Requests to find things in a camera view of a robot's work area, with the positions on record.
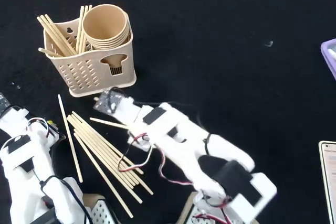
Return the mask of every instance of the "plastic basket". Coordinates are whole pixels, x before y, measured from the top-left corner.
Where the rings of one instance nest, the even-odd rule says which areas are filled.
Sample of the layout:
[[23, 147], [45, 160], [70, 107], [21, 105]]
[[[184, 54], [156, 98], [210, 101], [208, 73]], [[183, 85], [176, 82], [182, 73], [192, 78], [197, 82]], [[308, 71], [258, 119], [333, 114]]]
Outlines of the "plastic basket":
[[[70, 44], [75, 47], [79, 19], [64, 23], [55, 23]], [[44, 45], [47, 50], [61, 54], [59, 48], [53, 43], [46, 31], [43, 31]], [[52, 61], [64, 82], [69, 87], [73, 97], [83, 97], [102, 92], [112, 87], [128, 87], [135, 83], [136, 75], [133, 62], [133, 31], [130, 25], [127, 42], [123, 45], [107, 50], [87, 50], [78, 55], [69, 57], [46, 56]], [[119, 66], [110, 66], [111, 59], [120, 62]]]

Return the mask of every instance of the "chopstick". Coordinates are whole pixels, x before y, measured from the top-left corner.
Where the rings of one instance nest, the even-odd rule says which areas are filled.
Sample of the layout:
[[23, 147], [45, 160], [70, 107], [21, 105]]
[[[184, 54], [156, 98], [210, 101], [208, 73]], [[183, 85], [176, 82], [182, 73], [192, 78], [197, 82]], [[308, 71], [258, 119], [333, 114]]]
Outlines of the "chopstick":
[[100, 159], [102, 161], [102, 163], [104, 162], [104, 164], [108, 164], [109, 167], [111, 167], [112, 170], [117, 172], [117, 176], [119, 176], [123, 180], [123, 182], [125, 182], [127, 184], [127, 186], [129, 186], [131, 189], [133, 189], [133, 186], [135, 186], [135, 183], [129, 178], [129, 176], [127, 176], [127, 174], [123, 174], [123, 173], [120, 173], [118, 171], [117, 166], [112, 161], [112, 159], [106, 154], [106, 152], [103, 151], [102, 148], [100, 148], [100, 146], [98, 146], [94, 141], [92, 141], [89, 133], [86, 132], [85, 129], [83, 129], [82, 126], [80, 125], [81, 123], [79, 123], [77, 121], [77, 119], [72, 115], [69, 115], [67, 117], [67, 120], [75, 128], [75, 132], [79, 135], [80, 134], [82, 135], [82, 137], [81, 137], [82, 139], [87, 139], [88, 140], [88, 143], [90, 144], [90, 149], [93, 150], [93, 151], [96, 151], [97, 154], [95, 154], [95, 155], [97, 156], [97, 158]]
[[78, 30], [77, 30], [76, 52], [79, 52], [79, 42], [80, 42], [80, 35], [82, 31], [83, 16], [84, 16], [84, 6], [81, 6], [80, 12], [79, 12], [79, 21], [78, 21]]
[[[105, 146], [101, 145], [100, 144], [101, 140], [97, 138], [97, 136], [92, 131], [90, 131], [87, 127], [85, 127], [85, 125], [83, 125], [74, 115], [70, 115], [70, 117], [72, 117], [74, 122], [77, 124], [75, 129], [80, 130], [81, 132], [84, 132], [89, 137], [89, 139], [92, 141], [95, 148], [98, 149], [100, 153], [102, 153], [102, 155], [107, 156], [107, 159], [109, 160], [111, 165], [115, 167], [117, 172], [119, 173], [118, 158], [115, 158], [112, 150], [109, 149], [108, 147], [106, 148]], [[124, 177], [126, 180], [128, 180], [132, 184], [132, 186], [139, 184], [138, 180], [134, 178], [134, 176], [131, 173], [121, 173], [121, 174], [122, 174], [122, 177]]]
[[64, 56], [70, 56], [70, 52], [68, 49], [63, 45], [63, 43], [58, 39], [58, 37], [54, 34], [51, 27], [46, 24], [40, 17], [37, 17], [37, 20], [40, 22], [40, 24], [43, 26], [46, 33], [51, 37], [51, 39], [55, 42], [59, 50], [63, 53]]
[[113, 122], [109, 122], [109, 121], [105, 121], [105, 120], [101, 120], [101, 119], [98, 119], [98, 118], [90, 118], [91, 121], [95, 121], [95, 122], [98, 122], [98, 123], [103, 123], [103, 124], [107, 124], [109, 126], [114, 126], [114, 127], [118, 127], [118, 128], [122, 128], [122, 129], [125, 129], [125, 130], [129, 130], [130, 128], [124, 124], [120, 124], [120, 123], [113, 123]]
[[[123, 156], [123, 154], [116, 148], [114, 147], [109, 141], [107, 141], [103, 136], [101, 136], [93, 127], [91, 127], [90, 124], [88, 124], [83, 118], [81, 118], [75, 111], [72, 112], [73, 115], [75, 115], [85, 126], [87, 126], [89, 129], [91, 129], [104, 143], [106, 143], [115, 153], [117, 153], [120, 157]], [[129, 164], [129, 165], [134, 165], [132, 161], [130, 161], [127, 157], [124, 157], [124, 160]], [[143, 174], [143, 171], [140, 170], [139, 168], [136, 169], [136, 171], [140, 174]]]
[[38, 50], [40, 52], [44, 52], [45, 54], [48, 54], [48, 55], [53, 56], [53, 57], [63, 57], [62, 55], [59, 55], [59, 54], [57, 54], [55, 52], [49, 51], [49, 50], [41, 48], [41, 47], [39, 47]]
[[51, 20], [51, 18], [45, 14], [45, 17], [47, 19], [47, 21], [49, 22], [49, 24], [51, 25], [51, 27], [54, 29], [54, 31], [56, 32], [56, 34], [59, 36], [59, 38], [63, 41], [64, 45], [66, 45], [69, 49], [69, 52], [71, 53], [71, 55], [76, 55], [77, 52], [74, 50], [74, 48], [70, 45], [70, 43], [67, 41], [67, 39], [64, 37], [64, 35], [61, 33], [61, 31], [57, 28], [57, 26], [54, 24], [54, 22]]
[[[92, 139], [97, 142], [98, 144], [103, 147], [105, 150], [110, 150], [109, 154], [110, 156], [117, 162], [119, 161], [120, 157], [123, 156], [123, 154], [115, 148], [110, 142], [108, 142], [103, 136], [101, 136], [94, 128], [92, 128], [83, 118], [81, 118], [76, 112], [72, 112], [72, 114], [82, 123], [82, 126], [84, 126], [87, 131], [91, 131], [91, 137]], [[124, 160], [128, 162], [130, 165], [134, 165], [128, 158], [124, 157]], [[127, 168], [126, 164], [122, 161], [120, 162], [120, 165], [122, 168]], [[140, 174], [143, 174], [143, 171], [141, 171], [139, 168], [136, 169]], [[151, 195], [153, 195], [153, 191], [149, 188], [149, 186], [134, 172], [129, 171], [133, 175], [133, 177], [148, 191]]]
[[62, 112], [62, 118], [63, 118], [63, 121], [64, 121], [65, 129], [67, 131], [72, 156], [74, 158], [73, 161], [75, 162], [78, 179], [79, 179], [80, 183], [83, 183], [83, 177], [82, 177], [82, 173], [81, 173], [80, 168], [79, 168], [79, 163], [78, 163], [75, 147], [73, 145], [73, 140], [72, 140], [72, 137], [71, 137], [71, 134], [70, 134], [69, 124], [68, 124], [68, 121], [67, 121], [66, 116], [65, 116], [64, 106], [63, 106], [63, 103], [62, 103], [62, 98], [59, 94], [57, 96], [58, 96], [59, 107], [61, 108], [61, 112]]
[[[88, 11], [90, 11], [91, 9], [92, 9], [92, 5], [85, 6], [83, 18], [88, 13]], [[78, 53], [80, 54], [82, 52], [85, 52], [85, 49], [86, 49], [86, 38], [85, 38], [84, 30], [82, 28], [81, 33], [80, 33], [80, 43], [79, 43]]]
[[133, 218], [133, 214], [130, 211], [130, 209], [128, 208], [128, 206], [126, 205], [125, 201], [123, 201], [123, 199], [120, 197], [119, 193], [114, 188], [114, 186], [112, 185], [111, 181], [109, 181], [109, 179], [107, 178], [106, 174], [103, 172], [103, 170], [98, 165], [97, 161], [94, 159], [94, 157], [91, 155], [91, 153], [89, 152], [89, 150], [86, 148], [86, 146], [84, 145], [82, 139], [76, 133], [74, 134], [74, 136], [77, 139], [77, 141], [80, 144], [80, 146], [85, 151], [85, 153], [88, 155], [89, 159], [91, 160], [91, 162], [93, 163], [93, 165], [95, 166], [95, 168], [97, 169], [97, 171], [100, 173], [100, 175], [102, 176], [102, 178], [105, 180], [106, 184], [110, 187], [111, 191], [116, 196], [116, 198], [118, 199], [118, 201], [120, 202], [120, 204], [122, 205], [122, 207], [125, 209], [125, 211], [127, 212], [127, 214], [131, 218]]
[[100, 152], [98, 152], [94, 147], [93, 144], [90, 140], [90, 136], [85, 135], [85, 133], [81, 130], [77, 130], [76, 123], [74, 122], [74, 119], [71, 116], [68, 116], [68, 121], [69, 123], [76, 127], [75, 128], [75, 134], [79, 135], [82, 141], [89, 147], [89, 149], [95, 154], [95, 156], [100, 160], [100, 162], [103, 163], [103, 165], [116, 177], [116, 179], [126, 188], [126, 190], [139, 202], [140, 204], [142, 203], [142, 200], [139, 198], [138, 195], [135, 194], [132, 190], [132, 186], [127, 183], [126, 180], [123, 180], [121, 177], [122, 175], [118, 174], [120, 172], [117, 171], [117, 169], [113, 169], [113, 167], [107, 162], [106, 159], [102, 158]]

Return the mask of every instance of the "smartphone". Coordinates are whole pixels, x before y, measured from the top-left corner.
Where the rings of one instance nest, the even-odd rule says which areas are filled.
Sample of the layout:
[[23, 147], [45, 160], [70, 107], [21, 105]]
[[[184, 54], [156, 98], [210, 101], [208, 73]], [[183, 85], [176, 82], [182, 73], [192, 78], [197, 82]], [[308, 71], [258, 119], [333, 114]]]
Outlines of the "smartphone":
[[336, 142], [319, 143], [325, 198], [330, 224], [336, 224]]

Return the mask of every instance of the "black table surface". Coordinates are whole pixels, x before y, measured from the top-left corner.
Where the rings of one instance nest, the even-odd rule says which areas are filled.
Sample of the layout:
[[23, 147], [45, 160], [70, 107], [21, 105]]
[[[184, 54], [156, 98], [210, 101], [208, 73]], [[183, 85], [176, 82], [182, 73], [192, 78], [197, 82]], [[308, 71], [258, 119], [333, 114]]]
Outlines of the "black table surface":
[[[43, 46], [38, 15], [64, 22], [77, 18], [81, 5], [102, 3], [119, 5], [130, 16], [138, 80], [127, 94], [139, 101], [193, 105], [197, 109], [179, 109], [192, 120], [198, 110], [208, 131], [246, 151], [255, 172], [277, 186], [260, 223], [328, 222], [318, 142], [336, 138], [336, 83], [320, 45], [336, 37], [334, 0], [0, 0], [0, 88], [11, 103], [52, 119], [63, 131], [58, 93], [69, 113], [112, 119], [93, 110], [93, 96], [73, 98], [54, 65], [37, 51]], [[91, 124], [126, 149], [124, 130]], [[7, 138], [1, 134], [1, 142]], [[130, 219], [75, 147], [82, 191], [104, 195], [122, 223], [176, 222], [192, 189], [159, 177], [158, 152], [143, 176], [154, 195], [135, 189], [142, 205], [109, 175], [134, 214]], [[132, 148], [129, 157], [141, 162], [145, 153]], [[221, 164], [202, 163], [209, 173]], [[77, 178], [67, 141], [56, 150], [55, 170]], [[172, 163], [164, 172], [183, 179]], [[11, 200], [2, 169], [0, 186], [1, 223], [9, 223]]]

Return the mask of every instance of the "white robotic arm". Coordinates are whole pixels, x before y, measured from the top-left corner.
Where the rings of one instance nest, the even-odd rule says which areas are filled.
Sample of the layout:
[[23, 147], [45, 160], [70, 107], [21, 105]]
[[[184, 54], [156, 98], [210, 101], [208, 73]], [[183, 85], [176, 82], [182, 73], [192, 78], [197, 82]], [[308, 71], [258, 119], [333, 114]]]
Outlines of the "white robotic arm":
[[[51, 218], [55, 217], [64, 224], [83, 224], [85, 219], [83, 209], [62, 183], [62, 181], [67, 183], [77, 198], [82, 200], [82, 192], [77, 182], [73, 178], [64, 178], [61, 181], [52, 177], [55, 174], [49, 150], [59, 141], [59, 132], [56, 127], [47, 125], [43, 119], [28, 120], [28, 113], [23, 108], [16, 110], [7, 107], [0, 118], [0, 129], [12, 137], [0, 150], [0, 159], [12, 198], [10, 213], [12, 224], [36, 223], [34, 221], [50, 212], [42, 200], [45, 195], [52, 199], [55, 207], [55, 213], [52, 213]], [[24, 164], [31, 168], [25, 170]], [[46, 180], [48, 182], [44, 184], [42, 191], [40, 181]]]
[[[147, 105], [139, 107], [132, 98], [110, 90], [101, 95], [95, 109], [127, 125], [132, 136], [146, 133], [148, 138], [139, 138], [135, 142], [134, 137], [130, 137], [128, 142], [144, 151], [157, 148], [174, 162], [199, 192], [194, 203], [208, 214], [223, 219], [222, 212], [209, 202], [218, 205], [229, 196], [231, 201], [223, 206], [229, 218], [250, 223], [277, 192], [275, 185], [264, 174], [250, 175], [255, 164], [248, 154], [224, 138], [209, 134], [168, 103], [156, 108]], [[217, 181], [201, 170], [198, 159], [202, 155], [229, 161], [230, 165], [219, 172]], [[226, 174], [238, 177], [231, 180]], [[235, 179], [238, 180], [237, 188], [226, 192], [224, 187], [235, 187]], [[239, 183], [243, 180], [247, 180], [244, 181], [247, 184], [242, 184], [244, 188], [240, 191]]]

